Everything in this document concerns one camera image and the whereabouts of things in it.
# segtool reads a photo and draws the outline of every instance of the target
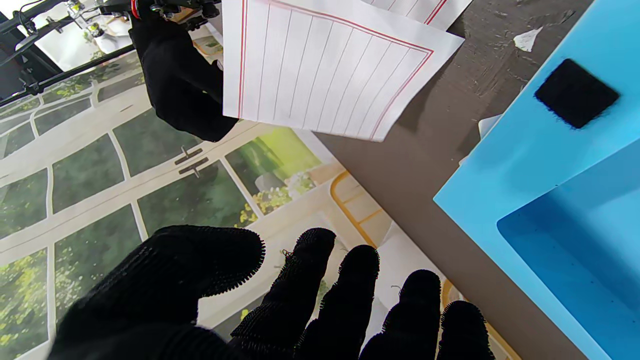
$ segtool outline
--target lined paper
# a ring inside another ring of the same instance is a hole
[[[226,116],[382,141],[463,39],[360,0],[224,1]]]
[[[362,0],[382,10],[446,30],[469,6],[471,0]]]

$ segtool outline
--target black foam pad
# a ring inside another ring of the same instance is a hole
[[[597,118],[619,97],[571,59],[563,61],[536,91],[539,101],[576,129]]]

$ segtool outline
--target gloved hand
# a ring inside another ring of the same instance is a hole
[[[244,229],[172,226],[131,252],[62,319],[49,359],[358,359],[371,315],[378,254],[352,249],[318,319],[305,329],[335,234],[304,232],[262,304],[226,344],[197,327],[198,299],[240,286],[260,267],[264,244]],[[493,359],[479,310],[445,311],[438,359]],[[414,272],[361,360],[433,359],[440,327],[440,282]]]
[[[147,92],[156,115],[175,129],[217,142],[237,119],[222,115],[223,73],[193,47],[189,33],[139,6],[129,36],[142,64]]]

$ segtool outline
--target door handle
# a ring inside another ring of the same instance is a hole
[[[184,156],[175,161],[176,165],[180,165],[181,163],[187,161],[188,159],[191,159],[192,157],[202,152],[202,148],[195,149],[193,152],[187,152],[187,150],[184,149],[184,146],[180,146],[180,149],[182,150]]]
[[[209,158],[200,159],[200,160],[194,162],[193,164],[189,165],[188,167],[178,170],[178,174],[182,175],[185,172],[189,172],[189,171],[193,170],[193,173],[196,175],[196,177],[200,178],[200,172],[198,171],[198,167],[200,165],[203,165],[207,161],[209,161]]]

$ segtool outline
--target window pane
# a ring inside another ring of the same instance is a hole
[[[227,155],[266,215],[316,187],[308,170],[320,160],[291,129],[275,129]]]
[[[47,341],[47,250],[0,266],[0,359],[15,359]]]
[[[178,131],[149,109],[113,130],[131,176],[135,176],[182,153],[180,147],[190,149],[202,141]]]
[[[47,170],[0,188],[0,239],[47,217]]]
[[[37,97],[26,97],[24,99],[20,99],[11,104],[5,105],[3,109],[0,109],[0,112],[5,111],[0,114],[0,119],[5,119],[10,116],[23,113],[25,111],[29,111],[31,109],[35,109],[40,105],[40,100]]]
[[[53,164],[53,212],[124,181],[109,135]]]
[[[18,117],[15,117],[11,120],[7,120],[5,122],[0,122],[0,134],[4,133],[5,131],[17,126],[20,123],[23,123],[27,120],[29,120],[31,114],[24,114],[24,115],[20,115]]]
[[[111,60],[107,66],[109,67],[108,71],[101,72],[98,76],[95,76],[95,80],[98,83],[113,79],[127,71],[138,70],[141,68],[138,53],[136,51],[123,55],[115,60]]]
[[[169,225],[244,227],[256,221],[229,173],[217,161],[138,199],[147,232]]]
[[[130,205],[58,241],[56,319],[141,243]]]
[[[84,99],[73,104],[66,105],[60,109],[50,111],[34,119],[38,134],[42,135],[72,117],[80,114],[91,107],[91,100]]]
[[[94,77],[94,71],[85,72],[72,78],[62,81],[45,90],[42,94],[42,100],[45,104],[60,99],[68,99],[73,95],[80,94],[91,87],[91,80]]]
[[[18,151],[23,146],[35,140],[35,135],[31,130],[31,124],[26,123],[0,138],[0,159]]]
[[[214,38],[211,37],[202,37],[194,40],[196,43],[196,48],[204,55],[204,56],[212,56],[218,53],[222,53],[222,45]]]
[[[106,99],[110,99],[116,95],[120,95],[128,89],[134,88],[144,83],[145,77],[141,72],[133,76],[129,76],[128,78],[120,80],[117,83],[113,83],[105,86],[104,88],[101,88],[100,91],[98,91],[98,101],[105,101]]]
[[[47,112],[49,110],[61,108],[64,105],[71,104],[72,102],[76,102],[76,101],[78,101],[80,99],[86,99],[89,96],[91,96],[91,94],[83,94],[83,95],[80,95],[80,96],[76,96],[73,99],[69,99],[69,100],[66,100],[66,101],[61,101],[61,102],[59,102],[57,104],[53,104],[53,105],[49,105],[49,106],[43,106],[42,108],[40,108],[40,109],[38,109],[36,111],[36,116],[40,116],[40,115],[44,114],[45,112]]]

